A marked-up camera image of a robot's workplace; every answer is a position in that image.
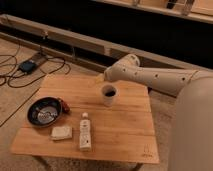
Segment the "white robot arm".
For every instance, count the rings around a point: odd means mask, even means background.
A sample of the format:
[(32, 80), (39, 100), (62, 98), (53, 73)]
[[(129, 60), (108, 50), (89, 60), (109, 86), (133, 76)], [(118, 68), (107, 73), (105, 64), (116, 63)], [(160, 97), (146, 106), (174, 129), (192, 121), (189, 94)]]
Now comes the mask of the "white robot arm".
[(98, 78), (135, 82), (174, 96), (168, 171), (213, 171), (213, 71), (147, 68), (128, 54)]

